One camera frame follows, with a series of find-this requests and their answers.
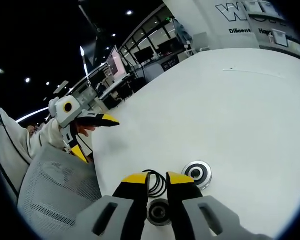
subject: person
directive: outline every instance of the person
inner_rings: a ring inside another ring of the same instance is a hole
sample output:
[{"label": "person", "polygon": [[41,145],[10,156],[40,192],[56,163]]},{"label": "person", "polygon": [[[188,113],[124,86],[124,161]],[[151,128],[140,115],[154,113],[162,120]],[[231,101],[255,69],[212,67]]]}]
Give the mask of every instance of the person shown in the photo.
[{"label": "person", "polygon": [[[93,126],[77,126],[78,133],[88,136]],[[0,108],[0,170],[12,200],[17,203],[23,179],[40,148],[50,144],[62,150],[65,147],[60,126],[52,118],[43,128],[31,136],[28,129],[21,127]]]},{"label": "person", "polygon": [[35,126],[32,126],[32,125],[27,126],[26,129],[28,130],[30,137],[32,137],[36,131]]}]

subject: desk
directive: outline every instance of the desk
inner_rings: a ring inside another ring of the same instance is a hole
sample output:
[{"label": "desk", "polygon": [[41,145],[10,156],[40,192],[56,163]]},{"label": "desk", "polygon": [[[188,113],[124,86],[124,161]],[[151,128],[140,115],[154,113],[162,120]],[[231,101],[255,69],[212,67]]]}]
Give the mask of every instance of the desk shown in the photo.
[{"label": "desk", "polygon": [[112,84],[110,87],[108,87],[104,93],[102,94],[101,97],[99,97],[99,100],[105,99],[106,96],[108,96],[116,87],[118,87],[127,77],[130,76],[130,73],[127,74],[124,77],[121,77],[120,79],[117,79],[114,84]]},{"label": "desk", "polygon": [[[212,169],[202,194],[252,233],[277,237],[299,210],[299,59],[262,49],[200,52],[109,113],[121,125],[92,135],[103,196],[130,174],[181,173],[202,160]],[[146,220],[142,239],[174,235]]]},{"label": "desk", "polygon": [[178,55],[182,53],[184,53],[184,50],[174,52],[168,56],[161,56],[158,59],[153,60],[144,65],[143,69],[136,69],[135,72],[139,78],[145,77],[146,81],[149,83],[165,72],[164,68],[162,67],[162,64],[169,62],[173,58],[177,58]]}]

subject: white sleeve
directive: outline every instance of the white sleeve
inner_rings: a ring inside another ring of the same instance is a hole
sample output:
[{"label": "white sleeve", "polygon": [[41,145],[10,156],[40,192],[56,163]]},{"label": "white sleeve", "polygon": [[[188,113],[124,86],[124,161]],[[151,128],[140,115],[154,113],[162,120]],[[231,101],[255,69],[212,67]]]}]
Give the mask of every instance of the white sleeve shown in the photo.
[{"label": "white sleeve", "polygon": [[28,134],[27,142],[29,155],[32,159],[45,144],[50,144],[57,149],[63,149],[65,147],[63,136],[60,133],[59,123],[55,118],[51,119],[32,137]]}]

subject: hand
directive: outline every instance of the hand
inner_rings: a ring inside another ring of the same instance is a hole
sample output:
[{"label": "hand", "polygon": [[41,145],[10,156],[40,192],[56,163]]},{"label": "hand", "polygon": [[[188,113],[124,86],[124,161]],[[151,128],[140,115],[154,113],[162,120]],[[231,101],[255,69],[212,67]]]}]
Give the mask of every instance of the hand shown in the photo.
[{"label": "hand", "polygon": [[89,134],[86,130],[94,131],[94,130],[96,130],[96,128],[94,126],[80,126],[80,125],[76,124],[76,130],[79,134],[83,134],[86,137],[89,137]]}]

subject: white hoodie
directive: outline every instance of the white hoodie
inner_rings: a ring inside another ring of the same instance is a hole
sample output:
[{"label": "white hoodie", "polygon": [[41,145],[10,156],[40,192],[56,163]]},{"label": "white hoodie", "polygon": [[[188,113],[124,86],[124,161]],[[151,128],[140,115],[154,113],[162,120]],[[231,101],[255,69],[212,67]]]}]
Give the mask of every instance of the white hoodie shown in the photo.
[{"label": "white hoodie", "polygon": [[[10,118],[2,108],[0,108],[0,114],[2,116],[2,120],[0,120],[0,163],[17,192],[20,192],[28,167],[41,146],[51,144],[55,148],[63,149],[63,137],[59,130],[59,124],[54,118],[30,138],[28,130]],[[17,196],[4,177],[3,179],[12,199],[17,202]]]}]

